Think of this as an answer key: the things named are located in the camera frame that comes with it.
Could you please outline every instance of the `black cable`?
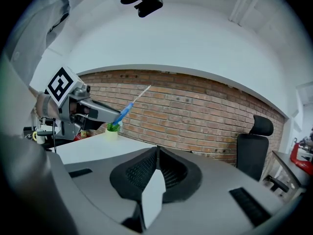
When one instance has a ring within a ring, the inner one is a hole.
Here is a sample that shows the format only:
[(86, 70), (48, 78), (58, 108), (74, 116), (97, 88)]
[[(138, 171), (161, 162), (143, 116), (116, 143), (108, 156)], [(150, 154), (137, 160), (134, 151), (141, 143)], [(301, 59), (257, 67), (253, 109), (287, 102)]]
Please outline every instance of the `black cable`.
[(52, 125), (52, 136), (53, 136), (53, 146), (54, 146), (54, 152), (57, 153), (57, 147), (55, 146), (55, 118), (53, 119), (53, 125)]

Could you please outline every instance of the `office chair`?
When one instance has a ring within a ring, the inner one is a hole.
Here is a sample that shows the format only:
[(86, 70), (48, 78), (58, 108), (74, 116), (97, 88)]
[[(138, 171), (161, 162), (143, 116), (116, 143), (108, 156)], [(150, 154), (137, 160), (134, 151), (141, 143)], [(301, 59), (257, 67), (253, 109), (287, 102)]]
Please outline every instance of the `office chair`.
[[(268, 139), (264, 136), (272, 135), (274, 127), (273, 123), (265, 117), (256, 115), (253, 117), (254, 125), (249, 134), (239, 134), (237, 137), (237, 168), (259, 181), (268, 151)], [(272, 191), (277, 188), (284, 192), (289, 190), (288, 186), (270, 175), (265, 180), (274, 183), (271, 188)]]

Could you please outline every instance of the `white shirt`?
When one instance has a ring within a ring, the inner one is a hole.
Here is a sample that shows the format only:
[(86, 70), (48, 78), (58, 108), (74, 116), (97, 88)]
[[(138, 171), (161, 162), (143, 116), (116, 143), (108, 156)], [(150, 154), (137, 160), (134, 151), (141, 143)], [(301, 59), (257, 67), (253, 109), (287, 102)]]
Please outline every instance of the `white shirt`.
[(36, 100), (28, 90), (42, 54), (82, 0), (34, 0), (19, 19), (0, 57), (0, 131), (20, 135)]

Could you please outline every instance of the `black camera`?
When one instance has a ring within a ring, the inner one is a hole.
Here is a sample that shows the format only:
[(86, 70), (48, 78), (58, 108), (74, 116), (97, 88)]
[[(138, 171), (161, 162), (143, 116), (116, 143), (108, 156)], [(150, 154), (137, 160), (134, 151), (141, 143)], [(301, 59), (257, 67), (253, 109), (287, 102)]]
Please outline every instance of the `black camera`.
[(163, 7), (163, 0), (142, 0), (142, 2), (135, 6), (138, 10), (138, 15), (144, 18), (152, 12)]

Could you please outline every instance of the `red machine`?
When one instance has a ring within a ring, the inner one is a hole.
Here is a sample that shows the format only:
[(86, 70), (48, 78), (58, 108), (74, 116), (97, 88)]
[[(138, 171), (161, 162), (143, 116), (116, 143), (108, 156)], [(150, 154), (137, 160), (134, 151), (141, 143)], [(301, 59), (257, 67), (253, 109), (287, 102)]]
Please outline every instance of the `red machine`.
[(303, 169), (306, 173), (313, 176), (313, 164), (309, 161), (301, 161), (297, 159), (299, 149), (299, 143), (296, 143), (290, 155), (290, 160), (295, 163), (296, 166)]

